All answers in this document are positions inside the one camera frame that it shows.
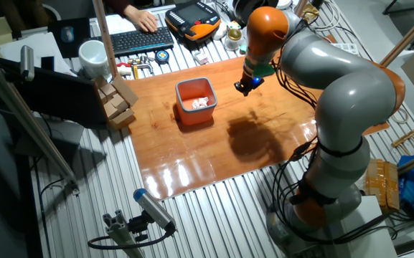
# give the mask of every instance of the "black monitor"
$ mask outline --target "black monitor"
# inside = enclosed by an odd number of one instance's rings
[[[18,62],[0,58],[0,64],[20,72]],[[85,128],[106,127],[103,105],[90,80],[35,67],[31,82],[14,85],[32,111],[71,120]]]

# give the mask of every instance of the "keyboard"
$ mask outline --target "keyboard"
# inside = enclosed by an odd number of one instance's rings
[[[93,37],[92,39],[101,41],[101,37]],[[174,45],[168,27],[159,27],[156,33],[133,31],[113,34],[111,42],[115,56],[167,49]]]

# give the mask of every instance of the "orange bin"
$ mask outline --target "orange bin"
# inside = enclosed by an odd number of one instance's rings
[[[207,122],[212,118],[217,98],[210,80],[201,77],[178,82],[176,91],[179,117],[185,125]],[[201,97],[208,97],[207,107],[192,109],[194,100]]]

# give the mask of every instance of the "white paper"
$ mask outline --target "white paper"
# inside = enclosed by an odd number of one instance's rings
[[[4,59],[20,62],[20,50],[25,45],[33,49],[35,67],[41,67],[41,57],[53,56],[55,72],[76,76],[70,71],[70,66],[64,61],[52,32],[35,34],[26,39],[3,44],[0,46],[0,53]]]
[[[135,25],[129,20],[122,18],[119,14],[108,15],[106,17],[109,34],[132,32],[136,30]]]

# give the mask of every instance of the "orange wooden surface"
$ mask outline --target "orange wooden surface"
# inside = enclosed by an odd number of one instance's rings
[[[234,88],[243,60],[126,81],[140,98],[129,129],[146,190],[154,197],[164,199],[284,161],[316,135],[314,110],[284,90],[275,75],[247,97]],[[218,103],[209,122],[185,126],[177,115],[175,85],[196,77],[210,80]],[[322,92],[310,91],[317,98]]]

